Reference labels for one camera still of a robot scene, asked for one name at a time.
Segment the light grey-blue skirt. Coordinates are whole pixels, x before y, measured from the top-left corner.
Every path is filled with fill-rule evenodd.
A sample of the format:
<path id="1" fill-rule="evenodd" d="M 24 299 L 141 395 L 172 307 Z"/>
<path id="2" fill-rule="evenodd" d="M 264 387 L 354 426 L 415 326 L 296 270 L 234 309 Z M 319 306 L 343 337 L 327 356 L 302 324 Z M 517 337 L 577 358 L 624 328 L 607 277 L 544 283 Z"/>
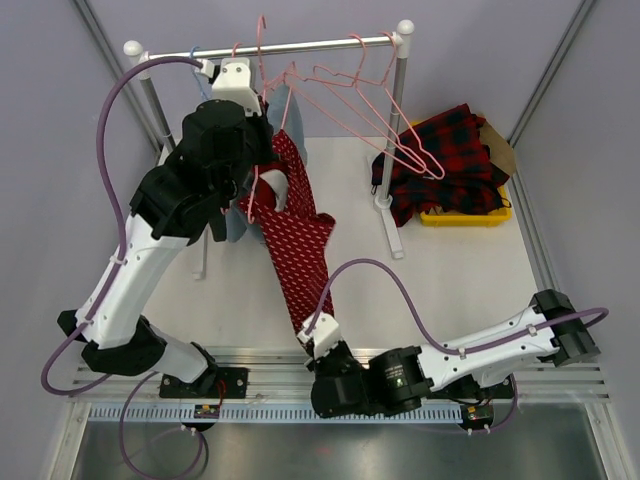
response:
<path id="1" fill-rule="evenodd" d="M 281 84 L 271 96 L 271 102 L 267 110 L 267 120 L 274 128 L 274 132 L 283 130 L 296 145 L 304 165 L 307 165 L 308 155 L 305 147 L 303 121 L 299 106 L 292 90 Z M 264 245 L 265 240 L 261 227 L 250 224 L 247 214 L 242 212 L 233 203 L 226 216 L 227 241 L 238 242 L 246 233 L 250 233 L 254 239 Z"/>

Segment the red polka dot skirt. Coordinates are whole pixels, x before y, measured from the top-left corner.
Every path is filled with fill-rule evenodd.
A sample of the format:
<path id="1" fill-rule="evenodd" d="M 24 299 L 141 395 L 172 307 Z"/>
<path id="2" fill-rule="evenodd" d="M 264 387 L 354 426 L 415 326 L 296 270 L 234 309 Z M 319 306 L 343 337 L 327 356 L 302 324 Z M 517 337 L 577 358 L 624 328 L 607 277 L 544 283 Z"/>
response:
<path id="1" fill-rule="evenodd" d="M 274 189 L 263 178 L 255 193 L 239 199 L 237 205 L 251 213 L 260 227 L 271 262 L 276 271 L 295 334 L 312 316 L 318 305 L 324 313 L 333 314 L 330 296 L 322 298 L 328 281 L 325 248 L 335 227 L 335 219 L 316 211 L 315 200 L 306 167 L 293 140 L 279 131 L 273 137 L 278 159 L 261 165 L 259 173 L 282 173 L 288 181 L 284 209 L 276 209 Z"/>

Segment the pink hanger with tan skirt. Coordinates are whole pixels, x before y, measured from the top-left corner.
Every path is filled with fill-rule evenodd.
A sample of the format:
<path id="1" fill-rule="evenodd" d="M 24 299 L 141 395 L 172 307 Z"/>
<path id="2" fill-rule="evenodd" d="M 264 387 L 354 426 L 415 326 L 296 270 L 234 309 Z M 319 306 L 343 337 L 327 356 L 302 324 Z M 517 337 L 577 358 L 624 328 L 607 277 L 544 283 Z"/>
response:
<path id="1" fill-rule="evenodd" d="M 425 175 L 434 180 L 442 180 L 446 175 L 444 167 L 423 146 L 417 131 L 402 110 L 405 77 L 414 31 L 414 23 L 410 20 L 403 20 L 398 23 L 395 31 L 378 34 L 378 38 L 382 43 L 391 49 L 389 63 L 379 80 L 369 79 L 362 75 L 362 69 L 367 60 L 368 48 L 373 45 L 373 39 L 371 37 L 364 38 L 355 33 L 350 34 L 349 39 L 354 41 L 355 46 L 361 50 L 356 70 L 353 73 L 348 73 L 316 64 L 313 67 L 312 79 L 327 87 L 332 93 L 336 93 L 339 88 L 355 91 L 373 116 L 368 117 L 366 113 L 351 103 L 347 103 L 346 106 L 384 136 L 387 141 L 387 149 L 385 151 L 387 159 L 408 168 L 418 175 Z M 362 90 L 364 85 L 378 87 L 385 93 L 390 102 L 388 120 L 383 118 L 373 102 L 365 95 Z"/>

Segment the red black plaid skirt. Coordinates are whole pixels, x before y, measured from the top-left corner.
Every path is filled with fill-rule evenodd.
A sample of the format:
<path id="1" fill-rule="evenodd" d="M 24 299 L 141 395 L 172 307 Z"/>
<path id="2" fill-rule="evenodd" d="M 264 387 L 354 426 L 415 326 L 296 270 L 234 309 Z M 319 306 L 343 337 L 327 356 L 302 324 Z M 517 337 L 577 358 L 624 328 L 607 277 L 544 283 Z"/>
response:
<path id="1" fill-rule="evenodd" d="M 463 103 L 399 135 L 390 211 L 401 227 L 418 214 L 486 216 L 510 206 L 501 188 L 513 152 L 487 120 Z"/>

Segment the tan khaki skirt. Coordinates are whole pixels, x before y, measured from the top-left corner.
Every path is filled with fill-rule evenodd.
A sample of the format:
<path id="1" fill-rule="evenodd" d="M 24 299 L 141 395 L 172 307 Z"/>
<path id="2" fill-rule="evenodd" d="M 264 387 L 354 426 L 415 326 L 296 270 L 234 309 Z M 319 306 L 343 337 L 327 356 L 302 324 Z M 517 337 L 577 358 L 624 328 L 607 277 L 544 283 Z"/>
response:
<path id="1" fill-rule="evenodd" d="M 514 150 L 488 120 L 480 127 L 479 138 L 488 152 L 496 182 L 504 185 L 516 173 Z"/>

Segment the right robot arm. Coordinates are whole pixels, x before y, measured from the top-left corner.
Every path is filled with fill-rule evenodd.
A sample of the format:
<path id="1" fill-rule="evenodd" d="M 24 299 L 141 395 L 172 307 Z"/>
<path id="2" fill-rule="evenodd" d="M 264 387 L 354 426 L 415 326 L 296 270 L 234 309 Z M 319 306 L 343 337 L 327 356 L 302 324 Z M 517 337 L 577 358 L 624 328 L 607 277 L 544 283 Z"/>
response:
<path id="1" fill-rule="evenodd" d="M 578 312 L 566 295 L 548 289 L 494 327 L 446 344 L 429 340 L 391 349 L 367 364 L 355 359 L 327 313 L 309 317 L 298 338 L 312 351 L 310 400 L 319 417 L 390 417 L 438 394 L 465 399 L 487 393 L 532 363 L 561 367 L 591 360 L 600 350 L 589 329 L 607 314 L 603 308 Z"/>

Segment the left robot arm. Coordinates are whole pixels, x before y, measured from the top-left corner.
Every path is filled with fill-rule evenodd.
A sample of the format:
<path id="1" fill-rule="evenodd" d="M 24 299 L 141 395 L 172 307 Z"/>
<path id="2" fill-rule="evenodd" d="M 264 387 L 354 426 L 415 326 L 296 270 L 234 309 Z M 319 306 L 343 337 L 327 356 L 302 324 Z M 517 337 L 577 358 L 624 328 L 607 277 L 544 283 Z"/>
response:
<path id="1" fill-rule="evenodd" d="M 183 119 L 181 141 L 136 189 L 124 242 L 98 286 L 81 308 L 58 317 L 61 329 L 83 343 L 92 371 L 128 377 L 155 371 L 189 396 L 215 391 L 214 358 L 161 332 L 142 312 L 171 262 L 205 229 L 225 240 L 223 212 L 254 166 L 274 160 L 272 136 L 264 108 L 251 113 L 228 100 L 206 101 Z"/>

